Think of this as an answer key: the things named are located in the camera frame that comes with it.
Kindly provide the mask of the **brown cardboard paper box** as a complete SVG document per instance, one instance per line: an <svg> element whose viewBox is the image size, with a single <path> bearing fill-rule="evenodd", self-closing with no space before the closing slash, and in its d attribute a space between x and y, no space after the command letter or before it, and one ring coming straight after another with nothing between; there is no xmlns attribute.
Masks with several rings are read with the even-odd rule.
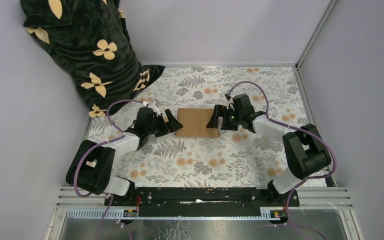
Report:
<svg viewBox="0 0 384 240"><path fill-rule="evenodd" d="M182 138L219 138L217 128L207 128L213 109L210 108L179 108L177 120L183 128L175 132L176 137Z"/></svg>

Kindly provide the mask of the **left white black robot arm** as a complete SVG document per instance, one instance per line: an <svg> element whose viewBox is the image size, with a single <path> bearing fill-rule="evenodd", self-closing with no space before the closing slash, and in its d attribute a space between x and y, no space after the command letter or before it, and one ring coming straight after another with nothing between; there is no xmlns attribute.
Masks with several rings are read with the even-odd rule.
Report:
<svg viewBox="0 0 384 240"><path fill-rule="evenodd" d="M141 107L132 125L120 136L101 143L84 140L67 171L66 183L82 198L111 194L124 206L132 204L135 200L135 192L130 188L133 182L112 173L114 160L139 150L150 136L158 138L183 128L169 109L165 114Z"/></svg>

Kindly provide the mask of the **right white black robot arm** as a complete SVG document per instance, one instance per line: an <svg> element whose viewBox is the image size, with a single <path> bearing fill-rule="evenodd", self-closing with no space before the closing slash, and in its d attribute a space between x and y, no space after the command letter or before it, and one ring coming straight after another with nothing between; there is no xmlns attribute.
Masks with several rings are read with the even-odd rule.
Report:
<svg viewBox="0 0 384 240"><path fill-rule="evenodd" d="M216 104L206 127L217 128L219 120L222 130L236 131L242 127L283 145L287 167L267 185L266 198L273 206L281 205L287 193L333 161L315 125L295 127L270 117L267 110L256 111L247 94L234 96L229 105Z"/></svg>

